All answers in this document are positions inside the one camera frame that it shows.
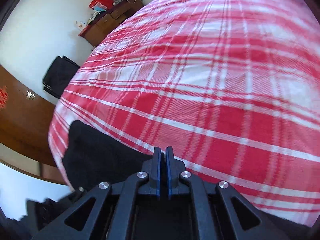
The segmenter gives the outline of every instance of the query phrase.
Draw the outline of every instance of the wooden dresser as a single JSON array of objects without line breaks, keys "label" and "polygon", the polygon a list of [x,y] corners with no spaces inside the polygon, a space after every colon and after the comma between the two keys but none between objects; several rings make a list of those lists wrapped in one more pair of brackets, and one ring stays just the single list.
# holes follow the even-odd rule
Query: wooden dresser
[{"label": "wooden dresser", "polygon": [[98,46],[105,37],[125,19],[143,7],[141,0],[123,0],[96,18],[80,33],[92,46]]}]

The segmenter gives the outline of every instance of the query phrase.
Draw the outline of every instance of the black towel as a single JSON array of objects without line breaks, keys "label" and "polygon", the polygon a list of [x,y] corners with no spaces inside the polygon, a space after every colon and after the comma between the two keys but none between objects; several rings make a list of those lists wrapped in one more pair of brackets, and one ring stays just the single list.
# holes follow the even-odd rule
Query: black towel
[{"label": "black towel", "polygon": [[62,162],[74,189],[91,190],[102,181],[125,181],[151,158],[77,120],[70,126],[69,146]]}]

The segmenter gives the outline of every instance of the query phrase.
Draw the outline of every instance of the black cloth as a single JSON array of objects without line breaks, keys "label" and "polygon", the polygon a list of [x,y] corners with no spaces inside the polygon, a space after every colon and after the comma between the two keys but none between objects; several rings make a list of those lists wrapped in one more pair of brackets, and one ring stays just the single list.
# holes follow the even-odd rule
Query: black cloth
[{"label": "black cloth", "polygon": [[89,191],[102,181],[125,181],[151,158],[77,120],[70,126],[62,162],[73,188]]},{"label": "black cloth", "polygon": [[44,90],[59,99],[78,69],[71,59],[56,57],[42,80]]},{"label": "black cloth", "polygon": [[23,221],[21,222],[21,221],[7,218],[4,230],[7,234],[7,237],[8,237],[7,239],[12,239],[12,240],[30,240],[31,239],[31,234],[28,230],[28,227],[26,227]]}]

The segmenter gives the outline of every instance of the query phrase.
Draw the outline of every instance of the black bag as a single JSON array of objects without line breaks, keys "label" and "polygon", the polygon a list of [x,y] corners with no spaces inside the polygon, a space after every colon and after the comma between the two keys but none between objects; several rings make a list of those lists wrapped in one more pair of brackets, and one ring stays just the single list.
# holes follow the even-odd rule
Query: black bag
[{"label": "black bag", "polygon": [[42,80],[44,91],[59,99],[78,69],[71,59],[56,57]]}]

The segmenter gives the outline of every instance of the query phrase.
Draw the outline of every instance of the door handle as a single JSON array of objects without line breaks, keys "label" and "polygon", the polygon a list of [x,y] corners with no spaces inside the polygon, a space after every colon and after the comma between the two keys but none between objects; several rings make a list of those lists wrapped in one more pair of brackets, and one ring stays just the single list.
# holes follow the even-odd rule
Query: door handle
[{"label": "door handle", "polygon": [[35,97],[36,96],[34,94],[32,94],[30,91],[27,91],[27,100],[33,100]]}]

